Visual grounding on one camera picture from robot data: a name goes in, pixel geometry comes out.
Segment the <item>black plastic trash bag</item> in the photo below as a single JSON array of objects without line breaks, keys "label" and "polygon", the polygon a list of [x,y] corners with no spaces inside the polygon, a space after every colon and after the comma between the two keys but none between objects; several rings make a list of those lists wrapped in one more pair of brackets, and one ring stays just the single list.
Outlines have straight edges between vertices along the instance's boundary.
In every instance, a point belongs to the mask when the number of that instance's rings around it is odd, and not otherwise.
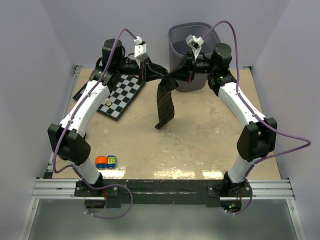
[{"label": "black plastic trash bag", "polygon": [[158,130],[164,127],[175,116],[172,91],[178,86],[177,81],[173,78],[162,78],[157,86],[156,104],[158,123],[155,128]]}]

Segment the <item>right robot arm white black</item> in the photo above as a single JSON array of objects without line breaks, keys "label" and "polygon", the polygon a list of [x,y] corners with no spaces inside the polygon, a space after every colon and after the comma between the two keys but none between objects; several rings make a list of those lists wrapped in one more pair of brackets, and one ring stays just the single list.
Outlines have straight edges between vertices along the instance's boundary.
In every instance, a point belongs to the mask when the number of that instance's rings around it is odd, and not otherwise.
[{"label": "right robot arm white black", "polygon": [[231,47],[225,43],[215,46],[210,57],[199,57],[201,45],[191,43],[182,61],[168,73],[170,80],[191,82],[195,74],[206,74],[209,88],[229,107],[243,130],[236,143],[238,156],[214,190],[220,196],[233,197],[245,186],[255,163],[275,149],[277,122],[267,118],[242,94],[239,81],[229,67]]}]

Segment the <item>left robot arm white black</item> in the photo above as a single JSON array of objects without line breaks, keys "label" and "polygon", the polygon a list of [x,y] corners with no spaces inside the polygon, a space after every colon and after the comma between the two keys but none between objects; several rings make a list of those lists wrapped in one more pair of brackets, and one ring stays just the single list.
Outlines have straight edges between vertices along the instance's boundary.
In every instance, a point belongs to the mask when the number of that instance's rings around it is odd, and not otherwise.
[{"label": "left robot arm white black", "polygon": [[80,185],[92,196],[99,196],[105,189],[102,174],[90,160],[91,146],[85,139],[94,114],[122,75],[138,76],[141,82],[147,82],[167,73],[165,68],[150,60],[147,44],[141,37],[136,36],[134,44],[134,59],[128,59],[119,39],[107,39],[81,97],[59,124],[52,123],[47,129],[53,161],[57,158],[66,161],[67,167],[79,176]]}]

